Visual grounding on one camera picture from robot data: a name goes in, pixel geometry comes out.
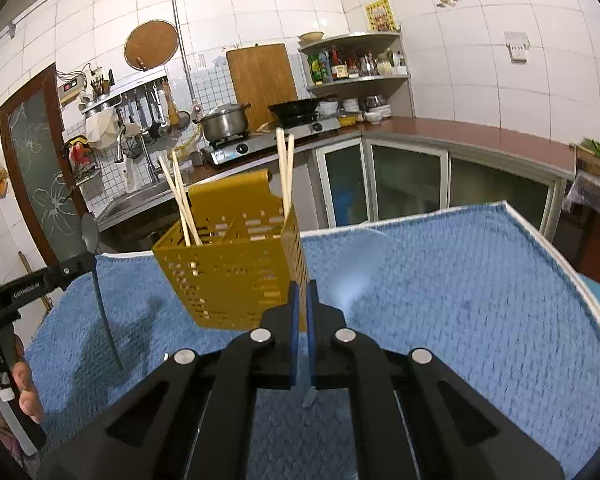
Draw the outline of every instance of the cutting board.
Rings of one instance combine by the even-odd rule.
[[[237,101],[251,103],[246,112],[252,132],[276,118],[269,105],[298,99],[283,43],[229,50],[226,58]]]

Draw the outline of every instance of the glass cabinet door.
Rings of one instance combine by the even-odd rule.
[[[537,229],[552,186],[460,158],[451,160],[450,205],[506,200]]]
[[[329,227],[368,221],[362,141],[340,142],[319,150],[318,168]]]
[[[430,213],[446,207],[446,151],[370,141],[378,219]]]

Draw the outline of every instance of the stainless steel pot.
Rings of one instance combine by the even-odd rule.
[[[249,121],[244,110],[249,107],[251,104],[227,103],[211,110],[200,119],[206,140],[217,142],[248,131]]]

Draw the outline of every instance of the human hand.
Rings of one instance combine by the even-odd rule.
[[[20,390],[20,409],[26,415],[29,415],[34,422],[40,424],[44,417],[44,410],[36,385],[31,377],[31,368],[24,360],[24,346],[18,336],[16,336],[16,355],[18,361],[11,370],[13,380]],[[0,434],[11,434],[11,430],[0,412]]]

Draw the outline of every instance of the black handle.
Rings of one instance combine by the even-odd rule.
[[[0,413],[23,453],[31,456],[45,445],[46,434],[20,409],[20,389],[11,374],[17,360],[13,325],[9,323],[0,328]]]

